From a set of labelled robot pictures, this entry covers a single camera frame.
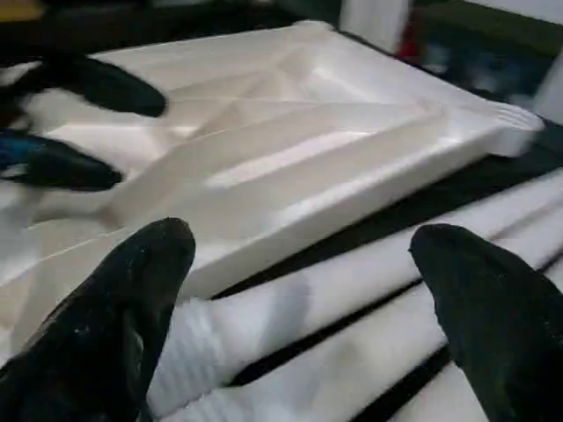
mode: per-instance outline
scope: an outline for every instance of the background object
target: background object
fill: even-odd
[[[0,0],[0,22],[37,19],[43,11],[38,0]]]
[[[411,20],[409,7],[415,5],[420,7],[416,8],[416,15]],[[561,124],[563,123],[563,113],[560,112],[557,98],[560,98],[560,86],[563,86],[560,80],[563,80],[563,76],[559,76],[557,64],[559,62],[552,68],[547,78],[545,78],[545,74],[552,66],[553,58],[560,54],[563,45],[560,36],[560,25],[563,24],[562,7],[557,0],[542,0],[541,2],[478,0],[470,3],[462,0],[443,2],[420,0],[414,3],[410,0],[398,0],[397,2],[349,0],[342,15],[342,28],[384,51],[396,54],[404,34],[411,33],[411,30],[406,28],[412,25],[418,26],[420,23],[419,15],[430,13],[430,15],[434,14],[435,18],[435,13],[442,11],[441,19],[445,19],[444,22],[449,19],[450,23],[454,24],[456,36],[444,32],[434,40],[427,40],[430,49],[424,60],[429,70],[435,69],[436,66],[438,68],[443,68],[444,65],[448,67],[446,63],[435,62],[436,49],[444,50],[447,47],[445,48],[446,53],[439,54],[442,58],[438,60],[443,61],[444,56],[451,59],[452,69],[450,71],[454,74],[447,75],[443,73],[443,70],[438,70],[441,77],[462,84],[465,88],[475,84],[474,88],[478,90],[485,88],[478,91],[479,95],[487,98],[508,97],[508,101],[533,109],[543,117]],[[480,17],[473,16],[475,13],[478,13]],[[473,33],[479,33],[479,37],[482,38],[485,35],[486,38],[480,42],[474,42],[470,35],[468,37],[468,40],[471,41],[469,50],[466,50],[467,46],[459,45],[455,48],[457,53],[450,52],[451,44],[455,44],[453,40],[460,33],[466,32],[468,28],[471,28]],[[490,46],[484,44],[491,40],[494,44],[492,50],[490,50]],[[495,44],[499,44],[497,40],[500,40],[505,47],[499,49],[498,46],[495,46]],[[513,46],[511,48],[514,50],[512,53],[506,50],[506,46],[511,44]],[[478,70],[481,76],[473,75],[472,77],[477,78],[477,81],[473,83],[457,79],[459,72],[463,73],[464,65],[458,63],[457,66],[454,66],[454,62],[462,61],[467,55],[477,54],[479,57],[491,53],[504,54],[508,60],[496,58],[496,63],[492,68],[481,67]],[[473,57],[470,61],[474,67],[475,58]],[[537,92],[540,83],[542,88]]]
[[[331,25],[338,26],[342,0],[274,0],[283,9],[296,14],[297,16],[323,20]]]
[[[73,53],[94,53],[279,27],[297,20],[297,15],[276,5],[255,7],[240,2],[157,8],[61,8],[40,20],[1,24],[0,40],[52,48],[64,46]]]
[[[442,59],[445,80],[529,109],[563,47],[563,26],[463,1],[420,7],[414,19],[425,69]]]

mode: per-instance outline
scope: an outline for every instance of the white container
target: white container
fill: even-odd
[[[541,126],[315,22],[99,58],[165,91],[170,111],[110,113],[58,92],[31,104],[43,135],[128,176],[44,198],[31,232],[51,259],[23,277],[50,286],[44,303],[167,215],[198,243],[183,294],[208,297],[490,151],[514,155]]]

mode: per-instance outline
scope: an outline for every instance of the gloved hand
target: gloved hand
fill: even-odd
[[[121,182],[109,164],[68,144],[0,128],[0,179],[43,188],[96,192]]]
[[[158,117],[166,111],[166,97],[161,92],[110,63],[21,44],[0,44],[0,51],[0,67],[41,61],[13,84],[0,90],[0,104],[18,107],[30,95],[60,88],[95,106],[116,112]]]
[[[561,418],[563,295],[542,273],[466,229],[430,225],[411,253],[492,422]]]
[[[115,248],[0,370],[0,420],[149,420],[146,392],[194,251],[178,219]]]

